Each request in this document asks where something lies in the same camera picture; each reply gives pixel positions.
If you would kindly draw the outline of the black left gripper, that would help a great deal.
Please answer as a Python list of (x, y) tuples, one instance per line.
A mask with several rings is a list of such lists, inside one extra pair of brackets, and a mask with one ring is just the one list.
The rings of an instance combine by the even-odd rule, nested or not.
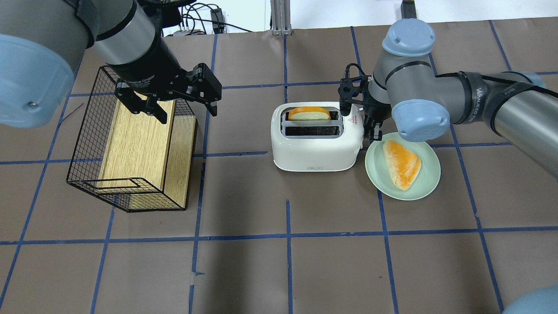
[(142, 67), (131, 64), (115, 65), (114, 71), (121, 83), (115, 96), (134, 115), (145, 113), (166, 124), (167, 113), (157, 101), (183, 98), (203, 104), (211, 116), (217, 116), (215, 102), (222, 98), (222, 85), (205, 63), (197, 64), (190, 71), (179, 65)]

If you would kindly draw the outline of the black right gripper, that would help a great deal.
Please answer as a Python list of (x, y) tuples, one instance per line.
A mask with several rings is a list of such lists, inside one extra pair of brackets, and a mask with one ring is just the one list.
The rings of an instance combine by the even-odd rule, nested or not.
[[(359, 77), (350, 77), (350, 68), (355, 66)], [(365, 75), (357, 64), (349, 64), (344, 70), (344, 77), (340, 80), (338, 88), (340, 113), (348, 116), (351, 105), (361, 105), (364, 109), (364, 126), (370, 127), (368, 138), (370, 141), (381, 141), (383, 137), (383, 121), (391, 118), (392, 107), (387, 103), (376, 100), (368, 89), (371, 76)]]

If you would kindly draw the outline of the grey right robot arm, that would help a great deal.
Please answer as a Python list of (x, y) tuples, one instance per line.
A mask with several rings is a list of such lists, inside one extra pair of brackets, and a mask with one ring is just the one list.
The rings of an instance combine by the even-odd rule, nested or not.
[(406, 141), (424, 142), (444, 135), (452, 124), (483, 122), (499, 137), (558, 172), (558, 100), (534, 73), (486, 75), (459, 71), (435, 75), (429, 54), (435, 32), (416, 18), (390, 26), (371, 75), (360, 71), (340, 80), (340, 111), (363, 106), (364, 137), (380, 140), (384, 120), (392, 118)]

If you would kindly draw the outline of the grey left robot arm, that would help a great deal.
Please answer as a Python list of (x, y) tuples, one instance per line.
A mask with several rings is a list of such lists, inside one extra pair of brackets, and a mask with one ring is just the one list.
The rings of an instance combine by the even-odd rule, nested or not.
[(222, 85), (209, 66), (180, 67), (162, 40), (164, 9), (189, 0), (3, 0), (1, 2), (1, 123), (47, 124), (68, 95), (88, 48), (119, 77), (114, 95), (137, 115), (167, 122), (160, 101), (203, 103), (212, 116)]

